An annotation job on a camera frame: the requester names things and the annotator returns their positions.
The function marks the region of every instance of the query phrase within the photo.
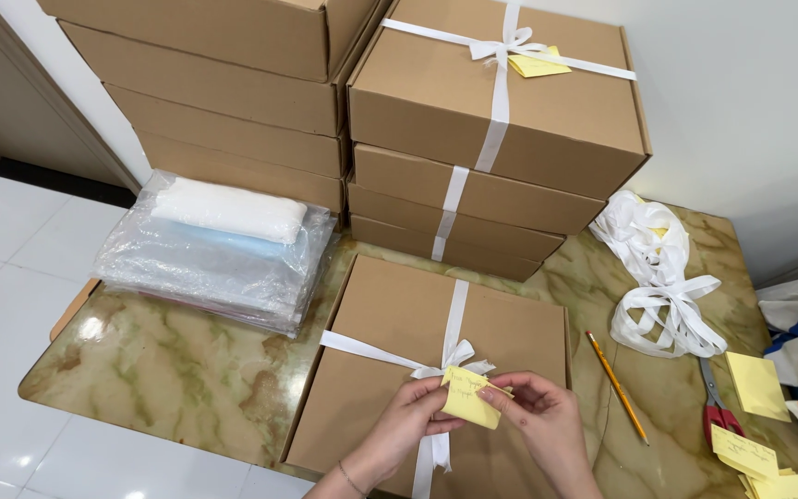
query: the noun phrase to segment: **pencil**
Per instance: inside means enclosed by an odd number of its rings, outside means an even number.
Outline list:
[[[633,425],[636,426],[636,431],[639,432],[639,436],[646,441],[646,445],[651,447],[652,444],[648,443],[648,437],[646,436],[646,431],[642,429],[642,425],[639,425],[639,420],[636,418],[636,413],[633,412],[633,408],[629,405],[629,402],[627,401],[627,396],[623,394],[623,390],[621,390],[621,384],[618,383],[618,378],[616,378],[615,373],[612,372],[612,367],[608,365],[608,360],[605,360],[605,356],[602,354],[602,351],[599,349],[599,344],[596,343],[596,338],[593,337],[593,334],[590,331],[587,331],[587,337],[590,338],[590,343],[592,343],[593,348],[596,349],[596,355],[598,355],[599,359],[602,360],[602,367],[605,368],[605,372],[608,375],[608,379],[612,380],[612,385],[615,387],[615,391],[618,392],[618,397],[621,399],[621,403],[623,403],[623,406],[627,409],[627,414],[629,414],[629,418],[633,420]]]

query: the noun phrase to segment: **marble table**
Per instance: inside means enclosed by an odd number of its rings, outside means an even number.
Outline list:
[[[671,207],[691,233],[686,276],[723,283],[698,300],[729,350],[760,355],[770,343],[731,222]],[[344,236],[298,339],[264,333],[192,308],[95,291],[19,386],[32,402],[304,476],[279,464],[304,380],[352,255],[375,256],[568,308],[574,391],[588,454],[609,498],[744,497],[737,472],[707,447],[707,393],[698,359],[658,359],[608,334],[615,305],[636,282],[589,231],[570,237],[525,283],[408,256]],[[637,436],[583,333],[612,363],[651,441]],[[725,358],[710,361],[720,395],[748,437],[798,472],[798,426],[740,410]]]

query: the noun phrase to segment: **brown cardboard box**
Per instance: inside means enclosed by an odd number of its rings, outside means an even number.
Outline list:
[[[356,144],[356,183],[365,189],[441,209],[452,166]],[[543,232],[575,235],[605,201],[472,170],[458,213]]]
[[[387,17],[479,40],[501,39],[505,4],[397,0]],[[522,8],[529,42],[633,69],[622,28]],[[472,168],[491,119],[494,67],[463,45],[379,28],[350,77],[353,140]],[[636,82],[574,69],[510,69],[510,125],[491,173],[607,199],[651,155]]]
[[[135,131],[153,168],[205,182],[312,202],[334,213],[344,208],[343,180],[340,178],[206,149],[143,130]]]
[[[350,229],[353,231],[353,239],[363,243],[424,258],[430,258],[433,255],[435,239],[433,234],[412,231],[368,219],[356,213],[350,213]],[[519,282],[524,282],[531,277],[542,263],[499,253],[493,249],[461,243],[450,238],[445,242],[441,262]]]
[[[74,24],[219,61],[325,82],[377,0],[41,0]]]
[[[325,83],[214,61],[64,21],[60,25],[107,84],[245,120],[337,137],[347,120],[347,79],[387,6],[389,0],[378,1],[349,57]]]
[[[378,194],[360,187],[353,179],[347,182],[347,201],[349,210],[357,215],[431,236],[437,234],[442,218],[442,210],[438,208]],[[544,261],[565,239],[562,235],[499,224],[467,215],[455,217],[448,237],[449,241],[521,256],[535,262]]]
[[[240,120],[104,84],[135,129],[162,137],[341,178],[349,164],[346,129],[338,138]]]
[[[387,352],[439,366],[455,280],[359,256],[339,300],[331,330]],[[470,284],[460,338],[472,343],[471,360],[499,371],[530,369],[571,388],[568,320],[563,307]],[[284,461],[325,472],[371,429],[410,369],[320,348],[299,421]],[[430,497],[555,497],[519,433],[506,421],[496,430],[468,424],[450,434],[451,468],[433,473]],[[417,451],[379,490],[411,495]]]

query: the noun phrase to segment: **white tile floor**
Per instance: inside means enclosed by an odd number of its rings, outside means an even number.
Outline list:
[[[310,482],[18,397],[124,212],[0,178],[0,499],[301,497]]]

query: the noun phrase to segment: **sticky note pad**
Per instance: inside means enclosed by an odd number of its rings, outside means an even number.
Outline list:
[[[560,55],[559,49],[555,46],[547,47],[547,49],[550,51],[550,55]],[[571,73],[571,68],[564,64],[541,61],[533,57],[528,57],[527,55],[511,54],[507,59],[510,60],[510,66],[526,78],[532,76],[547,76],[548,74]]]
[[[713,452],[720,461],[760,481],[774,483],[778,479],[778,457],[774,450],[716,425],[710,425],[710,429]]]
[[[448,369],[445,369],[442,384],[449,381],[451,381],[449,400],[442,408],[442,412],[492,430],[497,428],[497,422],[501,419],[500,411],[482,401],[477,392],[483,386],[490,386],[496,390],[500,390],[500,388],[489,383],[486,377],[456,366],[449,366]]]
[[[798,475],[781,475],[773,483],[749,480],[756,499],[798,499]]]
[[[740,406],[750,414],[790,422],[775,363],[740,353],[725,353]]]

